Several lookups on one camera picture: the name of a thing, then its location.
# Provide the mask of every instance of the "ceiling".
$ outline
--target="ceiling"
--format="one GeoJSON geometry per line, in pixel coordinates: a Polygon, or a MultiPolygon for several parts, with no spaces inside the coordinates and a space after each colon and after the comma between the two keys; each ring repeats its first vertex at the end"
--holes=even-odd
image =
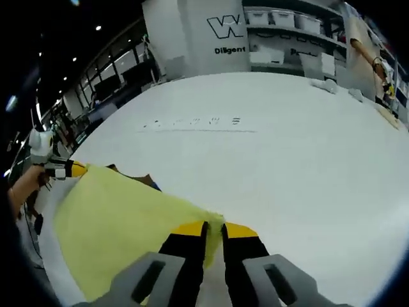
{"type": "Polygon", "coordinates": [[[8,25],[10,71],[3,101],[11,95],[19,97],[17,116],[33,106],[36,95],[40,109],[48,110],[100,50],[143,15],[142,0],[80,0],[79,5],[72,1],[12,1],[10,5],[8,15],[14,18],[8,25]]]}

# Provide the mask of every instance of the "yellow cloth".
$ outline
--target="yellow cloth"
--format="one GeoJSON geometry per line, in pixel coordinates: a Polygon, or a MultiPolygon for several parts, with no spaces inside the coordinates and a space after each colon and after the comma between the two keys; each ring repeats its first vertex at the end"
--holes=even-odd
{"type": "Polygon", "coordinates": [[[172,229],[200,220],[210,225],[208,266],[221,242],[221,215],[90,165],[60,205],[54,227],[71,275],[92,301],[109,290],[117,273],[158,251],[172,229]]]}

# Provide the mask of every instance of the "brown fabric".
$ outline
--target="brown fabric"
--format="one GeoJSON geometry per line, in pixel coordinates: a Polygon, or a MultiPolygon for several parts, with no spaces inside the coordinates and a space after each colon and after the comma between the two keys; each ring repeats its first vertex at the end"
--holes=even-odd
{"type": "MultiPolygon", "coordinates": [[[[109,168],[109,169],[111,169],[111,170],[113,170],[113,171],[116,171],[117,173],[119,173],[119,174],[121,174],[121,175],[126,176],[125,174],[121,173],[121,172],[118,170],[118,168],[115,166],[115,164],[110,164],[110,165],[108,165],[108,166],[106,166],[106,167],[109,168]]],[[[149,174],[147,174],[147,175],[144,176],[144,177],[131,177],[131,176],[126,176],[126,177],[131,178],[131,179],[134,179],[134,180],[136,180],[136,181],[139,181],[139,182],[143,183],[144,185],[147,185],[148,187],[151,187],[151,186],[153,185],[153,183],[154,183],[149,174]]]]}

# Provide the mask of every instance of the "white tabletop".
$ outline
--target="white tabletop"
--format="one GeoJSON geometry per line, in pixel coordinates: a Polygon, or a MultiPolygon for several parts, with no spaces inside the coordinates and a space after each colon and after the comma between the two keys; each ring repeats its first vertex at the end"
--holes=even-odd
{"type": "Polygon", "coordinates": [[[335,303],[370,303],[408,247],[409,133],[370,101],[303,77],[233,73],[154,87],[72,158],[149,173],[165,193],[251,227],[335,303]]]}

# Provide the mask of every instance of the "human arm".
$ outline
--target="human arm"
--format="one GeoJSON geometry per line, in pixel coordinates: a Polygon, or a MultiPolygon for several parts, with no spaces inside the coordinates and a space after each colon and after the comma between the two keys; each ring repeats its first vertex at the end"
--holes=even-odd
{"type": "Polygon", "coordinates": [[[374,66],[374,71],[381,78],[382,82],[386,81],[385,71],[380,63],[374,63],[375,58],[373,58],[369,52],[365,49],[365,47],[361,44],[360,41],[352,38],[351,39],[351,46],[364,57],[364,59],[371,65],[374,66]]]}
{"type": "Polygon", "coordinates": [[[32,165],[8,190],[7,194],[15,219],[19,214],[21,205],[27,200],[28,196],[40,188],[38,176],[44,174],[44,172],[43,166],[32,165]]]}

